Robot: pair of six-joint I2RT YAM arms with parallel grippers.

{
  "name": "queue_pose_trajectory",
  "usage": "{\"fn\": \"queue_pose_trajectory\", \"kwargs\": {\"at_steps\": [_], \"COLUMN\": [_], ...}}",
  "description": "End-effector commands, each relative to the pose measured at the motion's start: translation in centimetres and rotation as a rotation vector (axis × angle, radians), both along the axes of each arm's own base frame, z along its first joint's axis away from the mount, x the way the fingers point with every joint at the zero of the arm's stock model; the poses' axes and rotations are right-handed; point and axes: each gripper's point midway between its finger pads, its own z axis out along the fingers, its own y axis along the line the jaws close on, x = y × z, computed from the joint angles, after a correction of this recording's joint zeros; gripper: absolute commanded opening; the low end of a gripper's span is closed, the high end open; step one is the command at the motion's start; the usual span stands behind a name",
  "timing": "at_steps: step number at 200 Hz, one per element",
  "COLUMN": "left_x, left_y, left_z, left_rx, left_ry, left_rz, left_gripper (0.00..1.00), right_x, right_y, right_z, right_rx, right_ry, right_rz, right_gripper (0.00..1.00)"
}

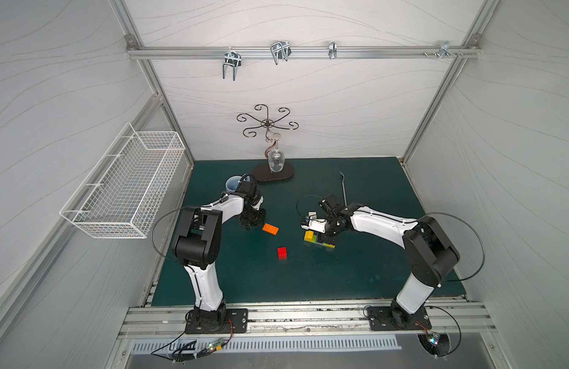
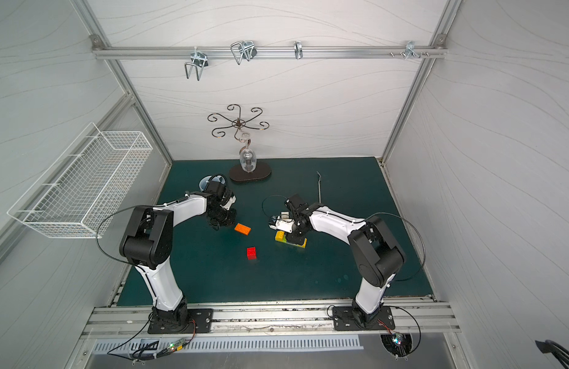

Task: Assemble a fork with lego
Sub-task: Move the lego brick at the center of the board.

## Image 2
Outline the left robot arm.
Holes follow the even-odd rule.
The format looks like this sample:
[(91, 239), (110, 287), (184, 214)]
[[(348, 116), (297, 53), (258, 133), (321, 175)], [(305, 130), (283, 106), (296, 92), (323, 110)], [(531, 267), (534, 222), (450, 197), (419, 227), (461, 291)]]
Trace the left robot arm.
[(121, 239), (119, 253), (143, 278), (152, 296), (150, 335), (209, 333), (213, 310), (188, 308), (178, 287), (170, 255), (174, 227), (198, 216), (206, 217), (215, 230), (235, 224), (236, 202), (223, 175), (212, 175), (200, 192), (169, 203), (137, 205)]

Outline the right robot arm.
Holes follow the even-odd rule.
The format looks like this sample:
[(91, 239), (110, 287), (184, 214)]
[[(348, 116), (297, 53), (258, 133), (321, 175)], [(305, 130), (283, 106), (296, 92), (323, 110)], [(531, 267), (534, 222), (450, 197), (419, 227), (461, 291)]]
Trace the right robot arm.
[(295, 246), (306, 244), (310, 231), (321, 232), (350, 247), (361, 284), (350, 308), (333, 307), (332, 319), (341, 326), (337, 331), (395, 330), (391, 309), (384, 305), (384, 294), (407, 261), (407, 256), (386, 222), (382, 212), (368, 218), (353, 218), (315, 202), (309, 204), (299, 195), (286, 198), (288, 209), (270, 221), (270, 228), (283, 234)]

